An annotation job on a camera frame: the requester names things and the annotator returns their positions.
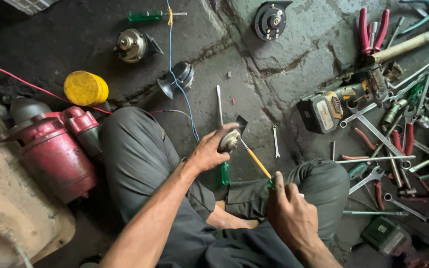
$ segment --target gray wire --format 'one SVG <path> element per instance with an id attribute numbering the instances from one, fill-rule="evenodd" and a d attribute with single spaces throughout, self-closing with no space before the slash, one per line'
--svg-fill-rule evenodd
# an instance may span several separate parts
<path id="1" fill-rule="evenodd" d="M 167 111 L 182 113 L 182 114 L 184 114 L 188 119 L 190 119 L 190 120 L 191 120 L 190 116 L 189 116 L 189 115 L 187 115 L 187 114 L 186 114 L 185 112 L 183 112 L 183 111 L 180 111 L 180 110 L 174 110 L 174 109 L 169 109 L 169 110 L 167 110 Z M 196 127 L 194 126 L 194 123 L 193 123 L 193 128 L 194 128 L 194 133 L 196 134 L 197 139 L 198 139 L 198 140 L 200 140 L 200 137 L 198 136 L 198 132 L 196 131 Z"/>
<path id="2" fill-rule="evenodd" d="M 26 265 L 26 268 L 34 268 L 24 250 L 22 250 L 22 248 L 18 245 L 15 245 L 15 248 L 19 255 L 21 255 L 21 258 L 24 261 L 24 265 Z"/>

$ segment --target red starter motor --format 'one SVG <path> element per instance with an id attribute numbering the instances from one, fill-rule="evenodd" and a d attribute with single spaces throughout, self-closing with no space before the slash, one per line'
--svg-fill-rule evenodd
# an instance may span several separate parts
<path id="1" fill-rule="evenodd" d="M 15 126 L 0 135 L 0 143 L 18 141 L 21 160 L 34 179 L 64 204 L 88 197 L 97 173 L 86 153 L 102 160 L 100 125 L 92 114 L 75 106 L 52 112 L 46 104 L 24 97 L 15 98 L 9 112 Z"/>

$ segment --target stone floor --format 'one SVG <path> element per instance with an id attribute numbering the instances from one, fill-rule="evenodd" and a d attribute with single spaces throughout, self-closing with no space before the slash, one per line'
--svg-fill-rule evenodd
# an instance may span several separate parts
<path id="1" fill-rule="evenodd" d="M 359 66 L 357 20 L 362 7 L 368 8 L 368 20 L 379 21 L 385 8 L 391 10 L 388 40 L 399 16 L 406 16 L 404 25 L 410 25 L 419 16 L 408 5 L 392 0 L 297 0 L 289 5 L 287 27 L 278 40 L 264 42 L 251 31 L 253 16 L 263 2 L 260 0 L 178 0 L 171 1 L 174 12 L 187 12 L 176 17 L 173 25 L 172 62 L 188 61 L 194 64 L 195 79 L 187 92 L 193 120 L 201 136 L 217 126 L 216 85 L 222 91 L 223 119 L 234 121 L 242 115 L 248 122 L 244 140 L 268 171 L 290 171 L 297 163 L 330 156 L 330 142 L 337 141 L 337 154 L 364 155 L 366 146 L 351 131 L 338 129 L 328 135 L 308 132 L 295 107 L 297 101 L 314 94 L 325 85 L 336 83 L 337 77 Z M 166 21 L 159 23 L 129 23 L 129 10 L 166 9 L 164 0 L 103 1 L 62 0 L 42 13 L 28 17 L 0 1 L 0 67 L 30 82 L 38 81 L 51 92 L 63 96 L 65 77 L 75 70 L 87 70 L 101 76 L 109 85 L 110 93 L 105 108 L 143 106 L 147 111 L 179 109 L 188 112 L 180 92 L 174 100 L 156 94 L 156 79 L 168 71 L 168 34 Z M 117 35 L 128 27 L 139 28 L 151 35 L 165 55 L 157 54 L 137 64 L 122 62 L 113 52 Z M 429 23 L 400 37 L 409 39 L 429 30 Z M 407 77 L 429 62 L 429 44 L 395 59 Z M 11 89 L 15 81 L 0 73 L 0 86 Z M 147 95 L 153 95 L 146 101 Z M 37 94 L 53 109 L 65 103 Z M 377 109 L 366 117 L 378 122 L 383 110 Z M 156 119 L 181 156 L 188 156 L 196 141 L 186 117 L 178 113 L 158 113 Z M 281 157 L 275 159 L 272 126 L 278 126 Z M 242 149 L 233 152 L 230 161 L 232 181 L 254 180 L 263 177 L 252 159 Z M 216 172 L 204 176 L 203 183 L 222 198 L 226 188 Z M 385 179 L 384 190 L 394 191 Z M 370 201 L 363 191 L 355 197 Z M 429 211 L 428 204 L 412 204 L 418 210 Z M 348 208 L 365 210 L 366 207 L 349 202 Z M 94 227 L 84 213 L 76 213 L 81 229 L 76 238 L 65 247 L 65 258 L 56 253 L 40 267 L 73 267 L 78 260 L 91 254 L 103 253 L 114 232 L 104 233 Z M 337 234 L 337 252 L 346 267 L 368 267 L 359 264 L 355 255 L 348 257 L 349 249 L 361 242 L 360 232 L 370 222 L 369 217 L 344 216 Z M 429 225 L 414 217 L 405 224 L 429 238 Z M 87 242 L 90 247 L 80 248 Z M 370 253 L 375 259 L 378 254 Z M 384 264 L 370 263 L 372 267 Z"/>

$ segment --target yellow lid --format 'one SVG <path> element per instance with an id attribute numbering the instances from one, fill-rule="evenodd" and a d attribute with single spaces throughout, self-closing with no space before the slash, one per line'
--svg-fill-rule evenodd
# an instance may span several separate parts
<path id="1" fill-rule="evenodd" d="M 64 82 L 64 93 L 76 105 L 90 106 L 103 103 L 109 96 L 107 83 L 90 72 L 77 70 Z"/>

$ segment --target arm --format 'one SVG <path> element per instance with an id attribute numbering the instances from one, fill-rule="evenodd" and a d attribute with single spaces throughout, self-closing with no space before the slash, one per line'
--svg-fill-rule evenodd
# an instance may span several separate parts
<path id="1" fill-rule="evenodd" d="M 223 125 L 203 137 L 193 154 L 181 163 L 128 222 L 100 263 L 100 268 L 154 267 L 162 254 L 176 212 L 196 176 L 229 160 L 229 154 L 216 150 L 221 138 L 239 127 Z"/>
<path id="2" fill-rule="evenodd" d="M 299 194 L 295 184 L 284 187 L 282 174 L 275 174 L 270 189 L 267 218 L 281 240 L 306 267 L 342 268 L 317 234 L 317 209 Z"/>

